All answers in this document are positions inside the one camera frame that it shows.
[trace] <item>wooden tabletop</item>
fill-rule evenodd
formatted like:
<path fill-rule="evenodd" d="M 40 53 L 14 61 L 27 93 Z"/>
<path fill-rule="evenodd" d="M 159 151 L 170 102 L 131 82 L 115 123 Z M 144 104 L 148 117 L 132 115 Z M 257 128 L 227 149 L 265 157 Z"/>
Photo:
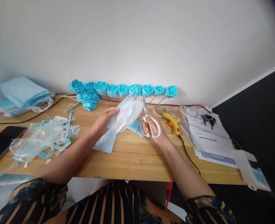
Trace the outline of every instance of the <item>wooden tabletop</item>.
<path fill-rule="evenodd" d="M 54 101 L 57 102 L 59 99 L 61 99 L 61 95 L 57 95 Z M 69 117 L 69 114 L 66 114 L 65 110 L 70 103 L 75 103 L 75 101 L 69 98 L 63 98 L 50 110 L 28 122 L 20 124 L 0 124 L 0 132 L 9 125 L 28 127 L 31 122 L 41 122 L 42 120 L 49 119 L 49 114 L 52 114 L 53 118 L 56 115 Z M 74 143 L 90 129 L 102 111 L 109 107 L 117 106 L 118 104 L 119 103 L 117 102 L 109 102 L 101 99 L 97 103 L 96 109 L 92 112 L 83 109 L 81 105 L 77 106 L 73 110 L 73 115 L 76 120 L 72 121 L 71 124 L 80 125 L 81 130 L 77 136 L 73 136 L 71 143 Z M 155 116 L 152 112 L 153 106 L 147 105 L 147 108 L 148 113 Z M 29 111 L 13 118 L 0 116 L 0 123 L 25 121 L 36 115 L 37 113 Z M 172 127 L 168 125 L 168 121 L 164 118 L 160 118 L 160 120 L 171 141 L 176 145 L 182 156 L 187 160 L 187 157 L 182 149 L 181 142 L 177 136 L 172 134 Z M 208 183 L 245 185 L 238 169 L 198 159 L 188 140 L 185 137 L 183 137 L 183 140 L 189 156 L 201 171 L 202 177 Z M 12 157 L 13 154 L 9 151 L 0 160 L 0 172 L 13 164 L 14 160 Z M 45 165 L 45 163 L 46 159 L 37 156 L 29 162 L 27 168 L 23 168 L 23 164 L 21 164 L 9 173 L 34 175 L 41 167 Z M 164 155 L 153 140 L 147 137 L 141 138 L 139 135 L 129 131 L 128 129 L 117 134 L 113 152 L 111 154 L 92 150 L 92 152 L 84 160 L 75 176 L 101 177 L 108 179 L 174 181 L 174 177 L 164 158 Z"/>

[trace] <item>blue paper flower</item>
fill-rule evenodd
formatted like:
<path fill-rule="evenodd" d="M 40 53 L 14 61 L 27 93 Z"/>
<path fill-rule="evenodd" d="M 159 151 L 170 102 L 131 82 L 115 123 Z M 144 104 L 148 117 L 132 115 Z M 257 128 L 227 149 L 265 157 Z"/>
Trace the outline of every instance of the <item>blue paper flower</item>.
<path fill-rule="evenodd" d="M 94 89 L 94 82 L 85 82 L 84 87 L 87 89 Z"/>
<path fill-rule="evenodd" d="M 160 96 L 161 94 L 163 94 L 163 92 L 165 91 L 163 86 L 156 86 L 154 88 L 153 94 L 154 96 Z"/>
<path fill-rule="evenodd" d="M 99 101 L 99 95 L 96 93 L 96 91 L 94 89 L 85 89 L 83 92 L 78 93 L 76 95 L 76 100 L 78 102 L 86 102 L 86 101 L 95 101 L 98 102 Z"/>
<path fill-rule="evenodd" d="M 99 95 L 104 95 L 106 93 L 106 83 L 105 82 L 97 82 L 95 83 L 95 90 Z"/>
<path fill-rule="evenodd" d="M 118 87 L 118 93 L 121 97 L 125 97 L 128 96 L 129 92 L 128 92 L 128 87 L 125 84 L 120 84 Z"/>
<path fill-rule="evenodd" d="M 138 97 L 141 95 L 142 88 L 139 84 L 132 84 L 128 87 L 129 94 L 133 97 Z"/>
<path fill-rule="evenodd" d="M 142 96 L 143 97 L 151 96 L 153 91 L 154 91 L 153 86 L 151 86 L 150 84 L 149 85 L 144 85 L 143 88 L 142 88 Z"/>
<path fill-rule="evenodd" d="M 177 87 L 175 87 L 175 86 L 169 86 L 165 90 L 165 93 L 163 94 L 163 96 L 165 98 L 172 98 L 172 97 L 177 96 L 177 94 L 178 94 Z"/>
<path fill-rule="evenodd" d="M 107 95 L 110 97 L 116 97 L 118 95 L 118 87 L 116 85 L 109 85 L 107 86 Z"/>
<path fill-rule="evenodd" d="M 68 88 L 72 93 L 81 93 L 85 86 L 81 81 L 78 81 L 77 79 L 73 80 L 71 83 L 68 84 Z"/>
<path fill-rule="evenodd" d="M 96 108 L 97 104 L 94 101 L 86 101 L 82 104 L 83 108 L 88 111 L 92 111 Z"/>

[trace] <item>white trim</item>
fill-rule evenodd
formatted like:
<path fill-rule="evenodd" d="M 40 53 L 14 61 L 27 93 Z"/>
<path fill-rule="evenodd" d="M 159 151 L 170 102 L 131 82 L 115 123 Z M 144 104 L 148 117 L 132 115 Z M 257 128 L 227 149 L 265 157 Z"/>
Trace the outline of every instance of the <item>white trim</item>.
<path fill-rule="evenodd" d="M 236 94 L 240 93 L 241 91 L 245 90 L 246 88 L 250 87 L 252 84 L 255 84 L 256 82 L 260 81 L 261 79 L 265 78 L 266 76 L 270 75 L 273 72 L 275 72 L 275 67 L 273 67 L 272 69 L 268 70 L 264 74 L 260 75 L 256 79 L 250 81 L 246 85 L 242 86 L 240 89 L 238 89 L 235 92 L 233 92 L 232 94 L 228 95 L 227 97 L 225 97 L 221 101 L 217 102 L 216 104 L 214 104 L 213 106 L 211 106 L 211 108 L 214 108 L 214 107 L 220 105 L 221 103 L 225 102 L 226 100 L 230 99 L 231 97 L 235 96 Z"/>

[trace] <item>hand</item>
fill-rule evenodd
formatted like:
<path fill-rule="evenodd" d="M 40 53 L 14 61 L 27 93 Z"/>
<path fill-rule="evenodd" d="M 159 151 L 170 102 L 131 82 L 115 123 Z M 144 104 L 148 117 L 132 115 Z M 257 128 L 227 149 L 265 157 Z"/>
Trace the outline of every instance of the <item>hand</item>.
<path fill-rule="evenodd" d="M 97 118 L 95 123 L 92 125 L 91 131 L 96 133 L 100 138 L 102 135 L 104 135 L 108 131 L 106 126 L 109 123 L 111 117 L 119 113 L 119 111 L 120 109 L 115 107 L 111 107 L 103 111 L 102 114 L 99 116 L 99 118 Z"/>
<path fill-rule="evenodd" d="M 154 134 L 157 134 L 158 133 L 158 128 L 157 128 L 156 124 L 152 121 L 150 116 L 148 116 L 146 119 L 147 119 L 148 124 L 151 126 Z M 166 141 L 170 141 L 168 135 L 165 132 L 165 129 L 161 125 L 160 120 L 158 120 L 156 118 L 153 118 L 153 119 L 155 119 L 158 122 L 158 124 L 160 126 L 160 129 L 161 129 L 161 135 L 158 138 L 153 138 L 154 142 L 157 143 L 157 144 L 163 144 Z M 145 132 L 145 133 L 149 132 L 151 134 L 150 128 L 148 127 L 148 125 L 144 121 L 142 121 L 142 128 L 143 128 L 143 132 Z"/>

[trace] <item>yellow glue gun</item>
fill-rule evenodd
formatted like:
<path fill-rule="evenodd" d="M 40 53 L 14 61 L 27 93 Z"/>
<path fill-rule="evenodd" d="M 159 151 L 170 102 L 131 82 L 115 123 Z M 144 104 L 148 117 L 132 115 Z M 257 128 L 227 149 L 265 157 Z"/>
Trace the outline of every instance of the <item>yellow glue gun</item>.
<path fill-rule="evenodd" d="M 169 125 L 173 126 L 174 132 L 173 135 L 178 136 L 180 135 L 180 130 L 178 123 L 180 123 L 180 119 L 177 117 L 174 117 L 173 115 L 167 114 L 167 113 L 160 113 L 164 118 L 168 119 L 170 121 Z"/>

